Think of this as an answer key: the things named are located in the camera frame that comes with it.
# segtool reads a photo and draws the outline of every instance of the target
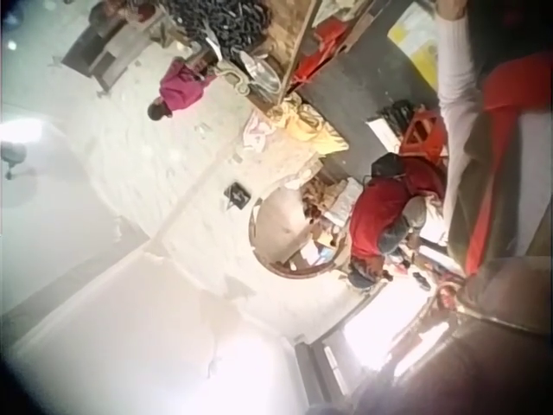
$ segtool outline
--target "red fabric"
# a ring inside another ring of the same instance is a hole
[[[159,93],[169,110],[184,110],[203,97],[204,89],[214,78],[199,80],[184,60],[175,59],[162,78]]]
[[[436,167],[419,157],[404,157],[405,184],[412,195],[434,193],[443,201],[446,183],[435,171]]]
[[[411,197],[435,193],[443,200],[444,183],[430,165],[416,157],[404,157],[403,162],[403,180],[373,178],[355,202],[349,226],[354,257],[380,254],[380,234],[401,215]]]
[[[493,165],[467,250],[467,275],[478,270],[484,256],[492,215],[494,178],[513,129],[517,127],[518,117],[522,112],[542,111],[551,106],[552,68],[553,52],[533,54],[497,67],[484,84],[484,108],[492,116]]]

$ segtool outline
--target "plastic bag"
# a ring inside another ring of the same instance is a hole
[[[244,127],[242,142],[247,150],[261,153],[267,142],[267,137],[273,134],[277,128],[264,119],[259,112],[254,111]]]

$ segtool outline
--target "pink shirt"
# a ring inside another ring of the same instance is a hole
[[[214,79],[208,76],[201,80],[183,59],[176,58],[160,82],[159,94],[172,112],[184,110],[203,97]]]

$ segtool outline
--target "white wall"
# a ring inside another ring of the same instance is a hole
[[[169,261],[140,256],[96,284],[31,334],[11,360],[55,413],[305,410],[291,349],[242,319],[231,303],[191,285]],[[207,381],[215,353],[223,360]]]
[[[4,112],[3,122],[10,115]],[[2,314],[116,238],[115,216],[54,129],[45,124],[27,150],[14,180],[2,167]]]

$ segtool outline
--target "paper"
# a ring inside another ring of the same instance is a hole
[[[413,3],[392,26],[388,38],[406,54],[437,91],[437,33],[432,16]]]

